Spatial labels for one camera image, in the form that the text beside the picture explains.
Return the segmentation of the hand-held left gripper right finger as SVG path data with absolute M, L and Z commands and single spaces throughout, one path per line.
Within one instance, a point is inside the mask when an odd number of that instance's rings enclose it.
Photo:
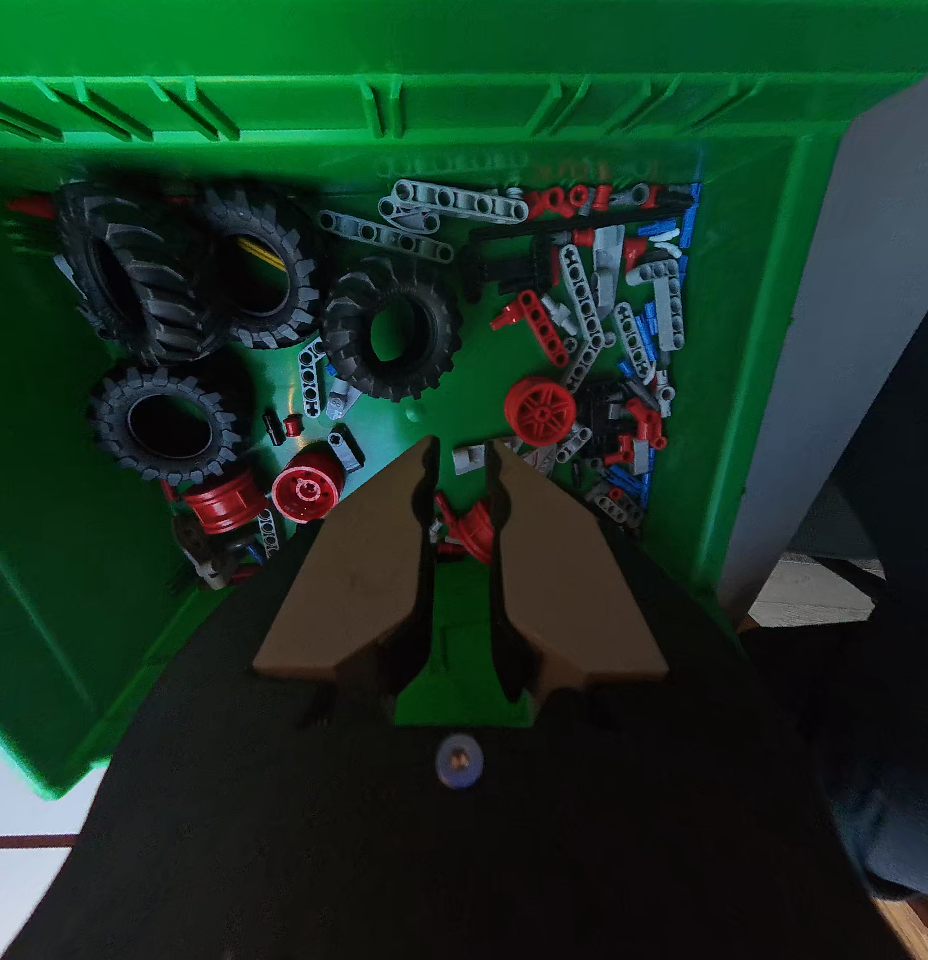
M 491 649 L 507 700 L 663 680 L 668 664 L 593 513 L 500 439 L 485 471 Z

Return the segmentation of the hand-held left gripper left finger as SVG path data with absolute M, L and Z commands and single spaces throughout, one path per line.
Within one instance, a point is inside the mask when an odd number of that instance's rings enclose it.
M 263 677 L 398 694 L 431 650 L 440 442 L 415 443 L 332 509 L 260 647 Z

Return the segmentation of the red lego wheel rim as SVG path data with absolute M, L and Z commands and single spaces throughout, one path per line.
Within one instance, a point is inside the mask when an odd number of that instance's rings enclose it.
M 328 443 L 305 446 L 275 478 L 270 499 L 290 522 L 306 524 L 323 519 L 340 502 L 346 473 Z
M 434 502 L 441 521 L 452 540 L 458 542 L 472 558 L 489 567 L 493 559 L 494 523 L 489 498 L 479 499 L 466 513 L 457 516 L 444 493 L 438 490 Z
M 254 470 L 247 465 L 189 487 L 182 493 L 182 501 L 194 511 L 204 532 L 212 536 L 234 532 L 270 510 Z

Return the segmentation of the green plastic bin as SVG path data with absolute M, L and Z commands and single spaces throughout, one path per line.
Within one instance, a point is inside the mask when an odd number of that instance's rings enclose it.
M 928 2 L 0 2 L 0 746 L 62 796 L 217 604 L 158 481 L 95 446 L 118 348 L 8 202 L 147 174 L 369 218 L 411 175 L 701 183 L 642 540 L 710 594 L 838 146 L 927 74 Z

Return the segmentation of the dark grey lego connector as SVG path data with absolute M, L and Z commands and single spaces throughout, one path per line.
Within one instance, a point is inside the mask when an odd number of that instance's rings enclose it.
M 365 454 L 345 424 L 330 430 L 326 441 L 346 474 L 354 474 L 365 466 Z

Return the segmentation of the red spoked lego wheel hub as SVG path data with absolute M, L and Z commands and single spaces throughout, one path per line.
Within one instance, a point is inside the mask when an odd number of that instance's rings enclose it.
M 515 383 L 505 395 L 503 409 L 514 434 L 534 448 L 562 441 L 577 417 L 573 394 L 544 376 L 528 376 Z

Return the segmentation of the light grey lego beam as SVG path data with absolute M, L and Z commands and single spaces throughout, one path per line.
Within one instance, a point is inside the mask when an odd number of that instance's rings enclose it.
M 325 407 L 325 360 L 326 350 L 320 334 L 311 337 L 298 354 L 303 414 L 312 421 L 319 419 Z

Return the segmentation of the black lego tire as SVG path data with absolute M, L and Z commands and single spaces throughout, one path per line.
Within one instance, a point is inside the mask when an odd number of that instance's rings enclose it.
M 303 343 L 318 326 L 325 252 L 297 198 L 272 185 L 219 180 L 203 187 L 197 210 L 208 247 L 195 292 L 209 313 L 246 349 Z M 259 267 L 238 265 L 239 241 L 276 260 L 282 287 L 265 292 Z
M 252 396 L 187 366 L 116 366 L 90 394 L 98 448 L 142 480 L 175 489 L 224 477 L 251 439 Z
M 97 335 L 148 366 L 215 353 L 225 324 L 198 296 L 206 237 L 183 210 L 139 190 L 93 181 L 54 196 L 58 264 Z
M 458 298 L 414 259 L 369 256 L 340 275 L 322 317 L 326 355 L 362 395 L 398 403 L 439 387 L 462 346 Z

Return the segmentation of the pile of small lego pieces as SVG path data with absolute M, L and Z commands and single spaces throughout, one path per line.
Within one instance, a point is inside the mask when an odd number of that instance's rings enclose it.
M 496 285 L 506 303 L 490 329 L 524 326 L 577 404 L 566 438 L 542 448 L 514 434 L 513 449 L 530 448 L 529 462 L 545 475 L 554 464 L 577 469 L 590 453 L 588 469 L 601 480 L 587 500 L 636 531 L 667 445 L 668 366 L 686 342 L 686 252 L 701 192 L 698 182 L 638 182 L 500 194 L 403 178 L 379 201 L 381 222 L 330 209 L 317 222 L 381 257 L 456 267 L 468 305 Z M 326 361 L 332 430 L 366 395 Z

